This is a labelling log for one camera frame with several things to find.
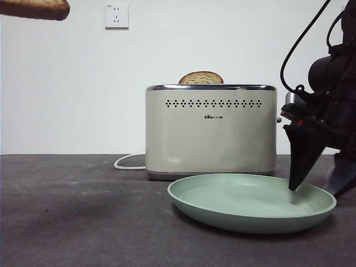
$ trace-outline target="cream toaster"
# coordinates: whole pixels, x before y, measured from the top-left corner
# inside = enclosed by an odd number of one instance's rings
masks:
[[[158,85],[146,89],[146,171],[156,180],[268,174],[276,159],[276,88]]]

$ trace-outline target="electrical outlet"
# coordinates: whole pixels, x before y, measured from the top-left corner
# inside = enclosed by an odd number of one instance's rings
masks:
[[[127,3],[106,3],[104,16],[106,29],[128,29]]]

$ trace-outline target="black cable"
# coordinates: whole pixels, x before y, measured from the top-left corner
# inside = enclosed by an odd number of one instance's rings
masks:
[[[290,49],[289,53],[287,54],[281,70],[280,70],[280,79],[282,81],[282,84],[284,85],[284,87],[292,92],[295,93],[296,91],[304,91],[305,87],[304,85],[298,85],[295,90],[290,88],[287,83],[284,80],[284,69],[285,69],[285,65],[287,64],[291,54],[294,52],[295,48],[298,46],[298,44],[300,43],[300,41],[303,39],[303,37],[306,35],[306,33],[310,30],[310,28],[313,26],[313,24],[315,23],[315,21],[317,21],[317,19],[320,17],[320,15],[323,13],[323,11],[325,10],[325,8],[327,7],[327,5],[330,3],[331,0],[326,0],[325,3],[323,4],[323,6],[321,7],[321,9],[319,10],[319,12],[315,15],[315,17],[313,18],[313,20],[309,23],[309,25],[305,28],[305,30],[302,32],[302,34],[299,36],[299,38],[297,39],[297,41],[294,43],[293,47]]]
[[[333,31],[333,28],[335,27],[336,23],[338,23],[339,20],[342,19],[343,14],[344,14],[344,11],[345,11],[345,10],[343,10],[343,11],[336,17],[336,19],[333,21],[333,24],[330,26],[330,29],[329,29],[329,32],[328,32],[328,35],[327,35],[327,45],[328,45],[329,49],[330,49],[330,48],[333,48],[333,46],[330,44],[330,40],[329,40],[329,39],[330,39],[330,35],[331,35],[331,33],[332,33],[332,31]]]

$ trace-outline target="toaster base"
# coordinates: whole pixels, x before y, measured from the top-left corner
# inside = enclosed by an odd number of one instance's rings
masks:
[[[268,172],[160,172],[160,171],[150,171],[146,170],[150,179],[158,181],[175,181],[184,177],[201,175],[201,174],[220,174],[220,173],[230,173],[230,174],[254,174],[254,175],[265,175],[273,176],[274,171]]]

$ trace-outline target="toasted bread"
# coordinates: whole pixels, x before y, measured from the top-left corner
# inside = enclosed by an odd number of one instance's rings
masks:
[[[220,75],[211,71],[196,71],[185,75],[178,83],[224,83]]]
[[[66,0],[0,0],[0,14],[63,21],[69,14]]]

